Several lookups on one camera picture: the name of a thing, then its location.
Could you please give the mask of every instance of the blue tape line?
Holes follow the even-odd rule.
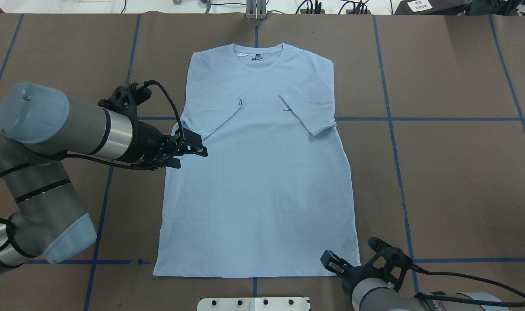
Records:
[[[175,121],[176,117],[138,117],[138,120],[143,121]]]
[[[525,262],[525,258],[420,258],[415,263]]]
[[[84,303],[84,311],[87,311],[89,308],[89,301],[91,298],[91,290],[93,288],[93,279],[95,277],[95,266],[97,257],[99,255],[99,244],[101,244],[101,236],[103,233],[103,224],[105,222],[105,212],[107,210],[107,202],[108,202],[108,189],[111,186],[111,180],[112,180],[112,171],[114,167],[108,168],[108,177],[107,177],[107,184],[105,186],[105,196],[103,198],[103,206],[101,209],[101,217],[99,218],[99,228],[97,230],[97,239],[95,240],[95,249],[93,252],[93,260],[91,263],[91,271],[90,271],[90,278],[88,282],[88,291],[86,292],[86,299]]]
[[[21,16],[19,18],[19,23],[17,24],[17,28],[15,29],[15,33],[13,33],[13,38],[11,39],[11,44],[9,45],[9,49],[7,50],[7,54],[5,55],[5,59],[3,60],[3,65],[1,65],[0,82],[1,82],[1,77],[3,77],[3,72],[5,71],[5,66],[7,66],[7,61],[9,61],[9,56],[11,56],[11,51],[13,49],[13,46],[15,45],[15,41],[17,39],[17,35],[19,34],[20,26],[22,25],[22,19],[24,19],[24,14],[21,14]]]
[[[137,15],[136,32],[134,33],[134,43],[132,43],[132,52],[130,53],[130,67],[128,67],[128,76],[126,77],[126,85],[130,84],[130,76],[132,75],[132,65],[134,64],[134,54],[136,53],[137,33],[140,30],[141,14]]]
[[[91,264],[93,260],[63,260],[57,264]],[[33,259],[26,262],[26,264],[50,264],[47,260]]]
[[[514,100],[515,108],[518,111],[519,120],[522,123],[523,132],[525,133],[525,121],[523,119],[522,110],[519,107],[518,99],[515,96],[514,87],[512,86],[512,81],[511,81],[510,76],[508,74],[508,70],[506,69],[506,65],[505,65],[504,58],[503,58],[503,53],[501,52],[501,47],[499,45],[499,41],[497,40],[497,34],[496,34],[496,31],[495,31],[495,23],[493,23],[493,17],[492,16],[493,15],[489,14],[489,23],[491,24],[491,31],[493,33],[493,40],[495,41],[495,45],[497,47],[497,52],[499,53],[499,59],[501,60],[501,65],[503,66],[503,71],[505,72],[506,81],[507,81],[508,86],[510,88],[510,93],[512,93],[512,98]]]
[[[253,297],[258,297],[257,278],[253,278]]]
[[[95,264],[132,264],[132,260],[95,260]]]
[[[255,26],[255,48],[258,47],[258,27],[259,27],[259,26],[260,26],[260,25]]]
[[[387,121],[384,117],[336,117],[336,121]]]
[[[519,121],[519,118],[394,117],[393,121]]]
[[[395,140],[395,131],[393,129],[393,117],[391,115],[391,106],[389,105],[389,94],[387,92],[387,83],[385,83],[385,69],[383,68],[383,58],[381,55],[381,46],[379,45],[379,33],[377,30],[377,19],[375,18],[375,15],[373,15],[372,17],[373,17],[373,30],[375,33],[375,44],[377,46],[377,56],[379,59],[379,69],[381,71],[381,82],[383,84],[383,95],[385,97],[385,107],[387,108],[387,118],[389,121],[389,133],[391,134],[391,143],[393,145],[393,156],[395,158],[395,168],[397,169],[397,182],[401,190],[402,209],[404,213],[404,228],[406,230],[408,253],[411,258],[414,258],[414,251],[412,249],[412,238],[410,236],[410,225],[408,223],[408,212],[406,209],[406,199],[404,197],[404,187],[402,183],[401,166],[399,164],[399,157],[397,153],[397,141]],[[418,277],[416,276],[416,272],[414,271],[412,271],[412,280],[414,282],[414,289],[416,290],[416,292],[419,292],[420,288],[418,286]]]

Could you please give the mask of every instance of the t-shirt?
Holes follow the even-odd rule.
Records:
[[[282,43],[194,53],[183,125],[208,157],[167,168],[156,276],[328,276],[359,265],[333,63]]]

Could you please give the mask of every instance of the shirt sleeve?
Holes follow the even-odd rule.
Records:
[[[194,53],[185,90],[184,126],[203,140],[231,118],[242,105],[241,97],[216,76]]]
[[[280,98],[312,136],[335,126],[333,63],[330,61],[303,82],[284,91]]]

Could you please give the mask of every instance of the neckline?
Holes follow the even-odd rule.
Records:
[[[265,73],[265,72],[268,72],[278,67],[280,63],[282,63],[282,61],[285,58],[285,54],[287,52],[286,47],[287,45],[285,43],[280,43],[276,45],[275,47],[270,47],[270,48],[251,48],[251,47],[244,47],[242,45],[232,43],[232,44],[229,44],[228,51],[229,51],[229,57],[231,57],[232,62],[237,67],[240,67],[241,69],[248,71],[250,73]],[[237,59],[237,57],[235,56],[236,51],[241,52],[241,53],[249,53],[249,54],[268,54],[268,53],[276,53],[279,51],[281,51],[282,53],[279,55],[278,59],[274,61],[274,63],[271,63],[271,65],[263,67],[263,68],[252,68],[252,67],[245,65],[244,63],[241,63],[241,61]]]

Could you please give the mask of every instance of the black cable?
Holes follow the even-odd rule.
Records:
[[[355,15],[359,13],[359,10],[363,10],[363,3],[360,1],[358,4],[353,8],[353,10],[349,13],[351,15]]]
[[[15,167],[13,167],[13,168],[9,168],[9,169],[7,169],[7,171],[2,171],[2,172],[0,173],[0,178],[3,177],[3,176],[9,175],[9,174],[11,174],[11,173],[13,173],[13,172],[15,172],[15,171],[19,171],[19,170],[21,170],[21,169],[23,169],[23,168],[27,168],[27,167],[29,167],[29,166],[31,166],[29,163],[23,163],[23,164],[21,164],[21,165],[17,165],[17,166],[15,166]]]
[[[337,15],[341,14],[341,11],[343,10],[343,8],[349,3],[353,4],[353,10],[355,10],[356,2],[354,2],[354,1],[345,1],[345,3],[339,9],[339,12],[337,13]]]
[[[425,270],[424,268],[417,266],[416,264],[413,264],[412,270],[422,273],[428,276],[452,276],[452,277],[461,277],[461,278],[467,278],[472,279],[474,281],[484,282],[487,284],[495,285],[501,288],[506,289],[507,291],[513,292],[516,295],[522,297],[525,299],[525,294],[518,291],[515,288],[512,288],[508,285],[504,285],[502,283],[491,281],[490,279],[486,278],[480,278],[476,276],[470,276],[468,274],[462,274],[462,273],[454,273],[454,272],[433,272]],[[468,305],[492,305],[494,307],[507,307],[507,308],[517,308],[517,307],[525,307],[525,301],[524,302],[498,302],[498,301],[481,301],[481,300],[473,300],[473,299],[463,299],[463,298],[457,298],[457,297],[444,297],[444,296],[435,296],[435,295],[425,295],[422,293],[418,293],[415,297],[424,298],[424,299],[432,299],[436,301],[452,301],[457,303],[466,303]]]
[[[212,4],[213,6],[228,6],[230,4],[238,4],[240,6],[246,6],[247,4],[246,3],[239,3],[239,2],[228,2],[228,3],[210,3]]]
[[[300,8],[302,7],[303,4],[306,3],[306,14],[308,14],[308,10],[309,10],[309,7],[308,7],[308,3],[310,2],[310,5],[312,5],[312,0],[304,0],[303,2],[301,2],[297,8],[297,10],[295,11],[295,14],[298,14],[299,11],[300,11]]]

